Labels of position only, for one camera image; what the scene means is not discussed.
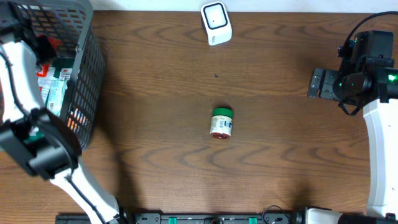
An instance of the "green led indicator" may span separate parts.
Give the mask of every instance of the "green led indicator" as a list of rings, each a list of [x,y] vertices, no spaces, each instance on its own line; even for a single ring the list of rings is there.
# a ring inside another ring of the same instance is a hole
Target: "green led indicator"
[[[394,80],[396,80],[396,79],[397,79],[397,76],[396,76],[396,75],[388,75],[388,80],[394,81]]]

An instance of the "gray basket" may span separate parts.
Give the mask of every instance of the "gray basket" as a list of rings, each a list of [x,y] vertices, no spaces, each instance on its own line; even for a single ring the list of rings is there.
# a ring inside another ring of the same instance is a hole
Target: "gray basket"
[[[91,27],[89,0],[13,0],[30,14],[35,34],[60,40],[59,57],[75,58],[60,118],[85,149],[93,132],[105,64]]]

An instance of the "green cap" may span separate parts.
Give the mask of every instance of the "green cap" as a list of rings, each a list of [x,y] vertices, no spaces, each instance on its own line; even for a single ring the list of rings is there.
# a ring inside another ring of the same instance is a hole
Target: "green cap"
[[[217,116],[217,115],[224,115],[224,116],[232,118],[234,116],[234,113],[229,109],[216,108],[213,110],[213,116]]]

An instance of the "wooden table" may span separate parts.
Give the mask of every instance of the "wooden table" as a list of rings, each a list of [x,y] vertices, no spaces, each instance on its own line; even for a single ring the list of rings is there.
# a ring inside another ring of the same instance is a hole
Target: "wooden table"
[[[95,13],[107,73],[87,166],[132,211],[363,212],[369,146],[361,113],[350,118],[334,101],[308,98],[307,88],[314,68],[339,67],[336,48],[365,15],[229,16],[232,40],[210,47],[197,12]],[[382,17],[361,30],[397,26]],[[234,109],[227,141],[209,135],[220,105]],[[1,223],[82,212],[4,152],[0,161]]]

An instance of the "small jar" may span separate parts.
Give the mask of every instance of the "small jar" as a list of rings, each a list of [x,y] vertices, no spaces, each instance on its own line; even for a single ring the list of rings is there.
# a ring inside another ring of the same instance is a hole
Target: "small jar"
[[[232,133],[233,112],[226,108],[213,110],[210,135],[217,139],[229,139]]]

